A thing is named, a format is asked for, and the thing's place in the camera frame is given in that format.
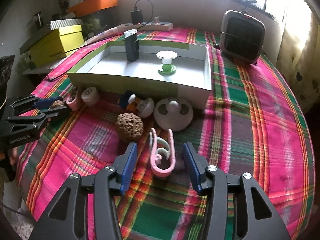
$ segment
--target curtain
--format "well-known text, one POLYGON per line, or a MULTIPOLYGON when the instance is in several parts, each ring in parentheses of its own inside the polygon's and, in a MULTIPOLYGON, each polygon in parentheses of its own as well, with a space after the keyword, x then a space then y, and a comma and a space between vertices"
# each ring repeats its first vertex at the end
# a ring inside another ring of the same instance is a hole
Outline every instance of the curtain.
POLYGON ((276 68, 306 113, 319 97, 319 24, 304 0, 288 0, 276 68))

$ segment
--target metal bolt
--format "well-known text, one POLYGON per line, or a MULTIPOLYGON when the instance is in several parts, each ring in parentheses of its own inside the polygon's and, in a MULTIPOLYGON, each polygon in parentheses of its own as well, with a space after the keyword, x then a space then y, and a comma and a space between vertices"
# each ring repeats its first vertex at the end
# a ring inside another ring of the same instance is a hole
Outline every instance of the metal bolt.
POLYGON ((70 175, 70 179, 78 179, 79 178, 79 174, 78 173, 72 173, 70 175))
POLYGON ((107 166, 104 169, 111 172, 111 171, 114 171, 115 168, 113 166, 107 166))
POLYGON ((217 170, 217 167, 214 166, 214 165, 209 165, 208 166, 208 171, 216 171, 217 170))
POLYGON ((251 179, 252 175, 251 175, 250 173, 248 173, 248 172, 245 172, 245 173, 243 174, 243 177, 244 177, 245 179, 251 179))

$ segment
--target wall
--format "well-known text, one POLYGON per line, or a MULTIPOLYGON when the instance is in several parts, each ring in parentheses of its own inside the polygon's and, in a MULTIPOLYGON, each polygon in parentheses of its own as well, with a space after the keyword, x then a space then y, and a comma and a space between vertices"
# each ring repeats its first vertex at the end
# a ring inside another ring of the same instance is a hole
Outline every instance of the wall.
MULTIPOLYGON (((131 11, 137 0, 119 0, 119 17, 124 23, 131 22, 131 11)), ((186 26, 220 34, 222 17, 228 10, 241 10, 243 5, 232 0, 150 0, 154 6, 154 17, 168 17, 174 26, 186 26)), ((143 19, 150 18, 151 6, 140 1, 138 9, 143 10, 143 19)), ((247 8, 253 17, 266 26, 264 51, 275 65, 284 31, 284 24, 277 23, 258 11, 247 8)))
POLYGON ((0 22, 0 57, 15 55, 12 75, 8 83, 7 96, 30 94, 34 87, 26 76, 21 74, 19 48, 36 31, 33 28, 32 16, 42 11, 45 23, 51 15, 60 12, 55 0, 13 0, 10 8, 0 22))

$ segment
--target portable fan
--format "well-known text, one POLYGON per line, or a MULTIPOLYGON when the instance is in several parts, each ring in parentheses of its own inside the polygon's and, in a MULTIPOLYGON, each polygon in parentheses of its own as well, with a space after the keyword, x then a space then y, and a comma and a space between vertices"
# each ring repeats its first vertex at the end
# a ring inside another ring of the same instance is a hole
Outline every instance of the portable fan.
POLYGON ((261 52, 266 28, 246 11, 227 11, 222 19, 220 50, 250 64, 261 52))

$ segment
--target striped fabric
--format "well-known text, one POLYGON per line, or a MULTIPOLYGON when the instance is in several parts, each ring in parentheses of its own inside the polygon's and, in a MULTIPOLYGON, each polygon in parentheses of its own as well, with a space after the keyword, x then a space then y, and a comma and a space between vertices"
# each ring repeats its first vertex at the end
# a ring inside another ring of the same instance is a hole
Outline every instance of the striped fabric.
MULTIPOLYGON (((111 40, 122 39, 116 36, 111 40)), ((185 130, 174 133, 177 163, 167 180, 152 176, 148 131, 167 139, 152 117, 144 119, 138 142, 138 161, 126 195, 116 199, 124 239, 196 239, 206 197, 192 190, 181 150, 191 141, 198 154, 223 171, 250 172, 268 194, 292 239, 306 227, 314 194, 314 157, 308 128, 292 94, 278 71, 262 55, 258 64, 232 60, 213 48, 212 33, 175 28, 170 32, 140 32, 139 39, 202 44, 210 48, 212 94, 204 113, 195 111, 185 130)), ((55 69, 63 74, 85 54, 106 41, 79 49, 55 69)), ((67 75, 56 82, 42 81, 34 94, 65 96, 72 85, 67 75)), ((17 184, 36 220, 64 180, 73 172, 94 174, 123 154, 115 120, 123 110, 118 95, 103 93, 92 108, 83 107, 61 122, 51 123, 40 140, 19 148, 17 184)), ((227 238, 232 236, 233 199, 228 196, 227 238)), ((92 196, 89 196, 89 236, 94 238, 92 196)))

